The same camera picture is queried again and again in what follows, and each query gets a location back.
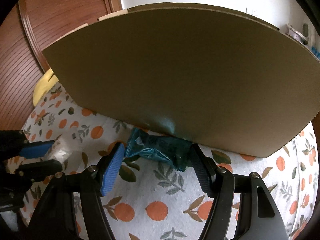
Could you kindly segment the silver foil snack packet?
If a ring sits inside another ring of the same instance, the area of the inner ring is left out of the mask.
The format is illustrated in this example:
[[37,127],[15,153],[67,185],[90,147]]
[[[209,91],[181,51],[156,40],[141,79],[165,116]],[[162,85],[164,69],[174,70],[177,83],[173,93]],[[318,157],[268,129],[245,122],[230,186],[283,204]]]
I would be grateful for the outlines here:
[[78,149],[79,142],[77,137],[70,134],[63,134],[58,137],[41,159],[43,161],[56,160],[62,164]]

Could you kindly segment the teal snack packet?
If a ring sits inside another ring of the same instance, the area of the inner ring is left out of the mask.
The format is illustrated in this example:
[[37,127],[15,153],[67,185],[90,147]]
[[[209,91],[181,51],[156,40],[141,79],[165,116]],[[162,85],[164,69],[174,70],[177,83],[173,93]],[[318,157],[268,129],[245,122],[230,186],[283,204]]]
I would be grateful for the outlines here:
[[176,137],[149,135],[135,127],[127,141],[125,157],[140,156],[153,161],[168,164],[184,172],[192,163],[188,157],[192,142]]

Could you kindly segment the yellow pillow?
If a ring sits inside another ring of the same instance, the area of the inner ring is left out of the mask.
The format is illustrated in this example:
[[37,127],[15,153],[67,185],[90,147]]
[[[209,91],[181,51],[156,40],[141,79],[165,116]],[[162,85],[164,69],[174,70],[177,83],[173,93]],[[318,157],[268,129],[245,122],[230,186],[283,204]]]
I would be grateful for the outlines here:
[[35,107],[44,95],[50,91],[53,86],[58,82],[58,78],[53,70],[49,68],[44,75],[36,83],[33,91],[33,106]]

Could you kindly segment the brown cardboard box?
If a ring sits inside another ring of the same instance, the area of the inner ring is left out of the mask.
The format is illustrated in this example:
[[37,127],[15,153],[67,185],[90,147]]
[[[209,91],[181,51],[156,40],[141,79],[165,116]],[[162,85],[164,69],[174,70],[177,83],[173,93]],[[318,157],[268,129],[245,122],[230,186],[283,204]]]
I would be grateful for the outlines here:
[[311,51],[223,7],[133,7],[43,54],[79,106],[221,150],[268,157],[319,112]]

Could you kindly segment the brown wooden wardrobe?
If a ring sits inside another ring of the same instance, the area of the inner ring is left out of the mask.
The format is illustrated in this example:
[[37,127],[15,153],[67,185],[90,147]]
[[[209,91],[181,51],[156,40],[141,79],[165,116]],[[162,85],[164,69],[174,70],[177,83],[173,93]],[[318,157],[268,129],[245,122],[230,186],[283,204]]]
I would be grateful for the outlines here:
[[70,31],[121,10],[120,0],[19,0],[1,24],[1,129],[21,129],[34,87],[49,69],[43,51]]

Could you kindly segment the clutter on cabinet top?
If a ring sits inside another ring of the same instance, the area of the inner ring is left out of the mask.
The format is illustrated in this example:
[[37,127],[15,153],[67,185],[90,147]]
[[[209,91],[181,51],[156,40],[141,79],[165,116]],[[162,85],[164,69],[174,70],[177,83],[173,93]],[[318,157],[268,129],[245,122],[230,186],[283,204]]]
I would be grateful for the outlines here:
[[303,23],[302,31],[287,24],[285,34],[307,47],[319,60],[319,35],[312,24]]

